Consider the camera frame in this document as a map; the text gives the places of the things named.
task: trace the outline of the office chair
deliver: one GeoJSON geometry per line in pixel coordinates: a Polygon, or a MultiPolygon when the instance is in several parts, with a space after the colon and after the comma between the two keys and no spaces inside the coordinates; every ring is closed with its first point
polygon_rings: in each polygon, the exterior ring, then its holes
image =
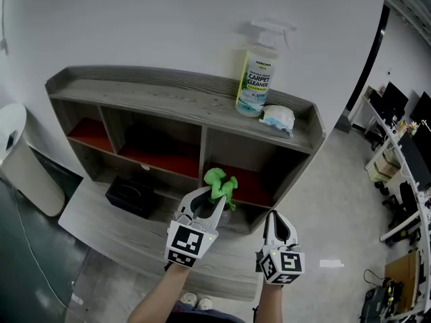
{"type": "Polygon", "coordinates": [[[405,221],[408,217],[411,217],[417,210],[418,204],[416,203],[416,197],[411,189],[410,184],[407,182],[399,185],[399,191],[401,194],[401,204],[398,202],[395,195],[391,195],[387,200],[384,200],[382,204],[389,208],[394,213],[391,223],[388,225],[389,229],[393,229],[395,224],[399,221],[405,221]]]}
{"type": "Polygon", "coordinates": [[[385,186],[385,183],[383,182],[375,182],[374,186],[380,190],[380,193],[383,196],[389,196],[389,189],[385,186]]]}
{"type": "Polygon", "coordinates": [[[366,138],[371,142],[371,150],[375,151],[378,146],[385,143],[385,130],[377,123],[372,130],[366,134],[366,138]]]}

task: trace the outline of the shoe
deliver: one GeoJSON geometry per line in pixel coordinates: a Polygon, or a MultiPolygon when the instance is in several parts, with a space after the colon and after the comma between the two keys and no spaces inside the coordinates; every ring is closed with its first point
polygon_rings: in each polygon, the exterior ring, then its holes
{"type": "Polygon", "coordinates": [[[189,304],[195,307],[197,302],[197,296],[194,293],[187,292],[181,297],[180,301],[183,304],[189,304]]]}
{"type": "Polygon", "coordinates": [[[213,308],[213,302],[208,298],[201,298],[196,305],[199,310],[210,310],[213,308]]]}

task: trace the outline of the carpet cleaner bottle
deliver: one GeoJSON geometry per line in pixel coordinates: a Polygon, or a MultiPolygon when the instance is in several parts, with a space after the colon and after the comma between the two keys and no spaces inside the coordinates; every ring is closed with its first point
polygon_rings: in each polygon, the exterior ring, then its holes
{"type": "Polygon", "coordinates": [[[267,99],[269,85],[274,74],[275,60],[278,58],[275,41],[286,32],[296,30],[288,23],[262,18],[253,20],[251,25],[262,28],[256,44],[248,44],[246,58],[235,109],[249,117],[258,117],[262,113],[267,99]]]}

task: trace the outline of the green cloth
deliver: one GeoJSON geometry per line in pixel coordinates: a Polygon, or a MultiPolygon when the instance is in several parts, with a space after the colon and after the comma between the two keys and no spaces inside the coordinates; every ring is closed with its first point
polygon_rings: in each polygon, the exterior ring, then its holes
{"type": "Polygon", "coordinates": [[[232,192],[238,188],[238,181],[232,176],[229,181],[226,180],[226,174],[220,168],[214,168],[207,171],[203,178],[206,184],[211,187],[211,197],[209,201],[215,203],[215,201],[226,195],[226,203],[230,205],[231,210],[235,211],[236,206],[231,202],[232,192]]]}

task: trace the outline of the wooden shelf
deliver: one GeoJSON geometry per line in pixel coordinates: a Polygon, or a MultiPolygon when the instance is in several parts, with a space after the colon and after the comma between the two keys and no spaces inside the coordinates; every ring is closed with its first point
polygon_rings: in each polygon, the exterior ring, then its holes
{"type": "Polygon", "coordinates": [[[67,137],[84,145],[114,153],[103,122],[83,118],[67,137]]]}
{"type": "Polygon", "coordinates": [[[225,171],[226,175],[228,175],[228,178],[231,176],[236,177],[238,189],[234,190],[233,201],[248,203],[268,209],[272,208],[272,195],[263,187],[257,172],[217,163],[210,163],[209,168],[221,168],[225,171]]]}
{"type": "Polygon", "coordinates": [[[199,146],[176,141],[173,153],[155,154],[128,146],[120,150],[119,156],[156,169],[174,172],[183,176],[199,177],[199,146]]]}
{"type": "Polygon", "coordinates": [[[303,153],[313,151],[313,133],[296,119],[293,137],[239,114],[234,97],[144,83],[75,79],[50,98],[150,113],[248,136],[303,153]]]}
{"type": "Polygon", "coordinates": [[[292,137],[239,114],[239,85],[172,69],[76,66],[51,77],[45,87],[91,179],[114,169],[148,181],[160,198],[154,220],[164,221],[185,192],[202,184],[208,165],[219,167],[239,186],[232,198],[238,212],[224,229],[247,234],[287,195],[326,132],[315,104],[272,89],[267,103],[294,113],[292,137]],[[154,144],[142,145],[134,135],[154,144]]]}

